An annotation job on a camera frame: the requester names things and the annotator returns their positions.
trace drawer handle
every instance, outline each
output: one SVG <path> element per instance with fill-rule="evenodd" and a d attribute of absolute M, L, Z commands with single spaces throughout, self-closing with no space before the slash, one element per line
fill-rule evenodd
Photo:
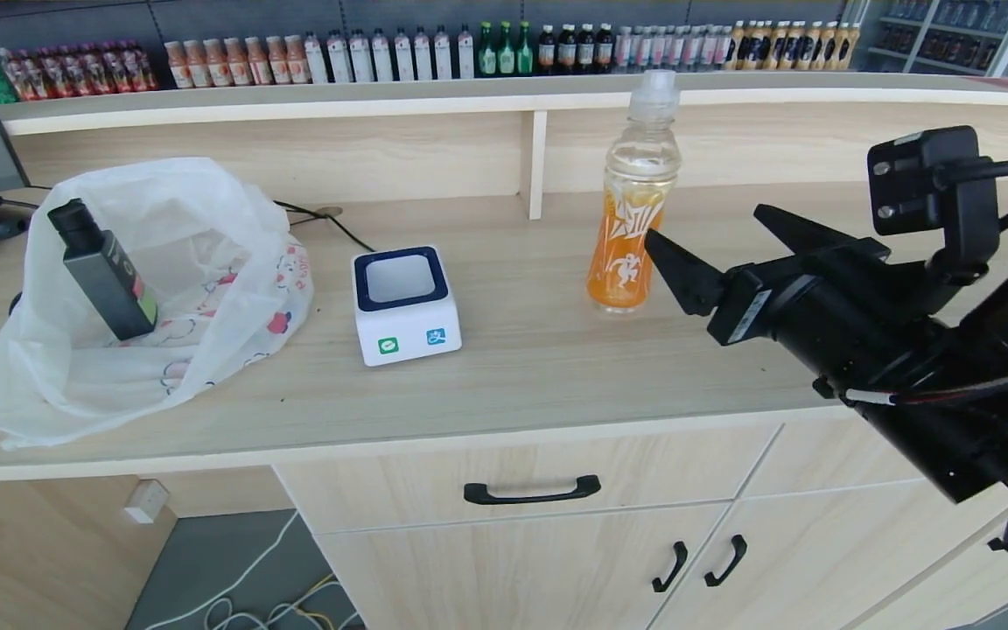
<path fill-rule="evenodd" d="M 547 503 L 549 501 L 585 499 L 601 490 L 601 482 L 597 479 L 596 474 L 583 475 L 575 481 L 577 487 L 571 492 L 543 494 L 540 497 L 493 497 L 488 493 L 487 484 L 466 483 L 465 500 L 476 503 L 477 506 L 514 506 L 516 503 Z"/>
<path fill-rule="evenodd" d="M 652 590 L 656 594 L 664 594 L 671 587 L 671 583 L 675 582 L 679 570 L 683 569 L 684 563 L 686 563 L 686 545 L 683 545 L 683 541 L 675 542 L 673 547 L 675 549 L 675 566 L 671 570 L 671 575 L 668 575 L 667 582 L 660 582 L 659 578 L 652 578 Z"/>
<path fill-rule="evenodd" d="M 745 551 L 749 550 L 749 546 L 745 543 L 745 538 L 741 537 L 741 534 L 734 535 L 729 541 L 733 543 L 733 559 L 729 560 L 729 566 L 726 566 L 726 571 L 723 572 L 721 578 L 716 578 L 713 571 L 707 575 L 706 581 L 708 587 L 721 587 L 721 583 L 725 582 L 729 578 L 729 574 L 733 574 L 733 570 L 737 569 L 737 562 L 740 562 L 741 558 L 745 557 Z"/>

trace wall outlet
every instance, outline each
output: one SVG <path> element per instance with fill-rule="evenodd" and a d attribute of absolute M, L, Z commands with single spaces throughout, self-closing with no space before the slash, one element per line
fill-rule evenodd
<path fill-rule="evenodd" d="M 123 509 L 137 522 L 153 522 L 168 498 L 169 491 L 157 479 L 143 479 L 135 486 L 135 492 L 131 492 L 127 507 Z"/>

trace counter top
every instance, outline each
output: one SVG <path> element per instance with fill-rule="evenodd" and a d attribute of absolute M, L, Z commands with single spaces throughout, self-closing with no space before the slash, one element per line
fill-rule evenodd
<path fill-rule="evenodd" d="M 248 120 L 452 115 L 625 108 L 639 76 L 524 77 L 435 83 L 276 85 L 0 105 L 12 136 Z M 1008 105 L 1008 87 L 968 77 L 849 72 L 718 72 L 680 75 L 685 105 L 748 103 L 941 103 Z"/>
<path fill-rule="evenodd" d="M 1008 182 L 999 195 L 1006 212 Z M 786 254 L 752 219 L 756 203 L 872 234 L 863 182 L 673 196 L 664 232 L 722 268 Z M 544 208 L 544 219 L 531 222 L 516 197 L 348 205 L 342 221 L 379 249 L 435 243 L 461 311 L 461 351 L 384 368 L 365 368 L 356 340 L 348 264 L 359 248 L 327 222 L 304 224 L 295 234 L 312 262 L 314 311 L 280 354 L 107 433 L 0 449 L 0 479 L 255 466 L 324 448 L 367 452 L 393 440 L 528 429 L 601 434 L 628 420 L 717 426 L 851 414 L 824 406 L 812 376 L 775 344 L 718 347 L 707 320 L 683 316 L 659 279 L 637 318 L 601 318 L 583 287 L 600 195 L 547 196 Z M 938 233 L 884 240 L 895 260 L 940 244 Z M 24 239 L 0 243 L 0 327 L 21 286 L 23 248 Z M 992 274 L 944 314 L 963 314 L 1006 275 L 1008 231 Z"/>

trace gray floor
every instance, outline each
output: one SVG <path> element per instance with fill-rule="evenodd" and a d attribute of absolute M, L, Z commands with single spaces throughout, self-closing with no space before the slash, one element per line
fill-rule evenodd
<path fill-rule="evenodd" d="M 219 594 L 259 557 L 281 531 L 293 510 L 235 514 L 225 517 L 184 518 L 173 533 L 155 570 L 143 588 L 127 630 L 144 630 L 152 623 L 184 614 Z M 301 518 L 296 518 L 282 542 L 229 594 L 236 612 L 267 619 L 279 602 L 292 602 L 325 578 L 329 563 L 317 549 Z M 305 602 L 304 609 L 327 615 L 340 626 L 353 613 L 352 603 L 340 587 L 330 587 Z M 224 606 L 214 611 L 209 627 L 224 618 Z M 159 630 L 203 630 L 205 609 Z M 254 627 L 237 620 L 232 630 Z M 285 615 L 273 630 L 313 630 L 311 623 Z"/>

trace plastic bag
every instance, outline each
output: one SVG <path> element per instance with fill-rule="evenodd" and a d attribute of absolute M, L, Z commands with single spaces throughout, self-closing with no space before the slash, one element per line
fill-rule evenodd
<path fill-rule="evenodd" d="M 64 266 L 47 215 L 74 197 L 155 294 L 152 334 L 118 341 Z M 0 331 L 3 448 L 55 446 L 174 407 L 282 348 L 313 298 L 289 230 L 259 188 L 208 158 L 58 183 L 33 213 L 23 298 Z"/>

